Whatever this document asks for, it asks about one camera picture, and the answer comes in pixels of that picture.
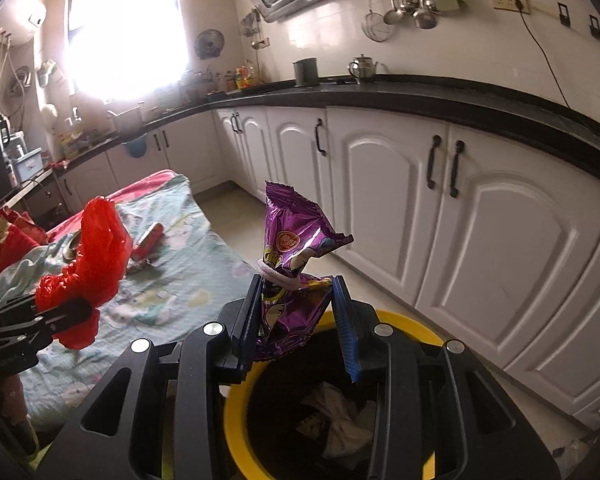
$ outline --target red plastic bag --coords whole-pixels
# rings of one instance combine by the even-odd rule
[[[36,289],[39,312],[82,297],[91,303],[91,317],[84,323],[56,334],[62,345],[81,350],[95,341],[98,307],[118,293],[125,275],[132,240],[116,213],[114,203],[103,197],[91,200],[82,214],[82,234],[75,260],[57,276],[43,276]]]

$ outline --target purple wrapper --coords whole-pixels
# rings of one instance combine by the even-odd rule
[[[284,276],[299,276],[300,289],[264,281],[257,361],[278,358],[307,342],[330,302],[331,276],[317,278],[302,270],[310,258],[352,241],[353,236],[334,231],[316,203],[291,186],[267,182],[263,261]]]

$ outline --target yellow trash can rim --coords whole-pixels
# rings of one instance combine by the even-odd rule
[[[443,340],[415,319],[384,310],[376,310],[376,314],[383,323],[399,328],[420,342],[442,346]],[[320,319],[315,331],[321,332],[331,328],[335,328],[335,320],[333,312],[328,310]],[[235,464],[247,480],[276,480],[262,466],[251,448],[247,430],[247,410],[251,392],[267,364],[254,363],[244,382],[231,387],[224,404],[224,436],[227,446]],[[433,465],[431,458],[423,468],[424,479],[434,477]]]

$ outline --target storage box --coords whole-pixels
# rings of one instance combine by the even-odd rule
[[[12,161],[13,171],[16,172],[18,182],[22,183],[28,178],[36,176],[42,171],[42,148],[37,148]]]

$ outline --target pink tablecloth edge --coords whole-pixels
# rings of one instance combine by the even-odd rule
[[[108,199],[114,202],[129,202],[140,196],[144,196],[152,191],[158,189],[165,182],[170,181],[173,177],[177,176],[177,173],[171,170],[158,171],[157,173],[151,174],[144,177],[133,184],[129,184],[122,189],[107,196]],[[57,225],[51,231],[46,234],[49,236],[49,241],[53,242],[58,238],[63,237],[67,233],[73,233],[80,228],[80,222],[82,221],[82,211],[76,213],[71,218],[68,218],[61,224]]]

